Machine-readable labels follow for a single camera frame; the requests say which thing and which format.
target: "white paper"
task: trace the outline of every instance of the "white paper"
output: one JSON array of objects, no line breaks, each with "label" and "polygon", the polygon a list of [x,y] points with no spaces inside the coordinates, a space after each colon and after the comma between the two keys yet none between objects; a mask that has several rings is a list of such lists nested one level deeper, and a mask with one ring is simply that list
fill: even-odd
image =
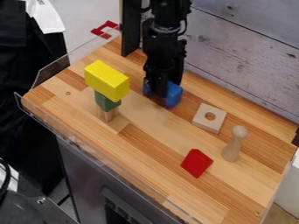
[{"label": "white paper", "polygon": [[64,32],[62,20],[48,0],[25,0],[27,13],[35,18],[44,34]]}]

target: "wooden board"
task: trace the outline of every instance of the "wooden board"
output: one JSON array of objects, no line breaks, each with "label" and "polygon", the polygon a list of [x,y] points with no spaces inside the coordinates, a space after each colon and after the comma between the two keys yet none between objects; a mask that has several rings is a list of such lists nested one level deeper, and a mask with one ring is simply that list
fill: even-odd
[{"label": "wooden board", "polygon": [[[99,152],[81,141],[77,144],[94,157],[108,164],[107,158],[113,159],[158,194],[111,164],[113,169],[183,219],[171,203],[203,223],[259,223],[296,150],[290,144],[296,125],[192,73],[184,75],[180,104],[172,110],[161,108],[142,96],[145,56],[138,50],[123,58],[120,49],[118,38],[27,93],[24,98],[39,112],[26,100],[23,105],[41,118],[42,112],[48,114],[88,142]],[[130,78],[131,91],[110,123],[96,117],[94,91],[84,84],[83,68],[95,60]],[[201,102],[227,111],[218,135],[191,125]],[[48,123],[67,132],[54,121]],[[234,125],[247,127],[249,134],[240,159],[231,164],[220,153]],[[180,167],[191,149],[214,160],[198,179]]]},{"label": "wooden board", "polygon": [[203,11],[188,21],[188,69],[299,123],[299,50]]},{"label": "wooden board", "polygon": [[296,0],[194,0],[193,7],[299,48]]}]

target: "hole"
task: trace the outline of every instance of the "hole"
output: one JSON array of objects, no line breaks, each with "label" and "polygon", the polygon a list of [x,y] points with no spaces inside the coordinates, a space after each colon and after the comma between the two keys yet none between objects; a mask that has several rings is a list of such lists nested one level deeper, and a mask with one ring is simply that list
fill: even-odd
[{"label": "hole", "polygon": [[293,53],[287,53],[287,55],[288,55],[290,58],[292,58],[292,59],[295,59],[295,58],[296,58],[296,56],[295,56]]},{"label": "hole", "polygon": [[211,112],[207,112],[207,113],[205,114],[205,118],[206,118],[207,120],[209,120],[209,121],[213,121],[213,120],[216,119],[216,115],[214,115],[214,114],[211,113]]},{"label": "hole", "polygon": [[256,217],[260,217],[260,216],[261,216],[261,213],[260,213],[259,211],[255,211],[255,212],[254,212],[254,215],[255,215]]}]

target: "wooden base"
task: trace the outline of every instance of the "wooden base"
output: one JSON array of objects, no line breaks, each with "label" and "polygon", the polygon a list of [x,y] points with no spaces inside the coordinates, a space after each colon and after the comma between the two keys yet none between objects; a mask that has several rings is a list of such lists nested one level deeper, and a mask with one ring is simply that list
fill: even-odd
[{"label": "wooden base", "polygon": [[[194,219],[206,224],[260,223],[296,151],[290,144],[296,124],[192,73],[184,74],[182,101],[166,110],[143,96],[146,57],[142,51],[124,58],[120,49],[121,39],[116,38],[32,89],[24,96],[23,106],[64,136],[74,134],[82,150],[104,160],[159,206],[189,223],[195,223]],[[96,115],[94,90],[85,84],[84,67],[95,60],[130,78],[131,91],[112,122]],[[218,135],[191,124],[201,103],[227,112]],[[239,159],[228,163],[221,152],[237,125],[247,128],[248,137]],[[191,149],[214,161],[200,178],[180,166]]]},{"label": "wooden base", "polygon": [[118,116],[118,108],[113,108],[106,112],[105,110],[101,109],[101,107],[97,107],[97,116],[107,123],[111,122],[116,116]]}]

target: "dark clothing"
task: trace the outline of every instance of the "dark clothing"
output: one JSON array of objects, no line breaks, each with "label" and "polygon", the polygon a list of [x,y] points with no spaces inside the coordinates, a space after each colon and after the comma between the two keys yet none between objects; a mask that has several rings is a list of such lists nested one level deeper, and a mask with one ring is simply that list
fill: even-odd
[{"label": "dark clothing", "polygon": [[48,193],[45,187],[57,184],[49,179],[62,178],[55,137],[17,107],[14,92],[28,92],[38,70],[66,54],[66,46],[62,33],[44,35],[24,10],[24,2],[0,0],[0,157]]}]

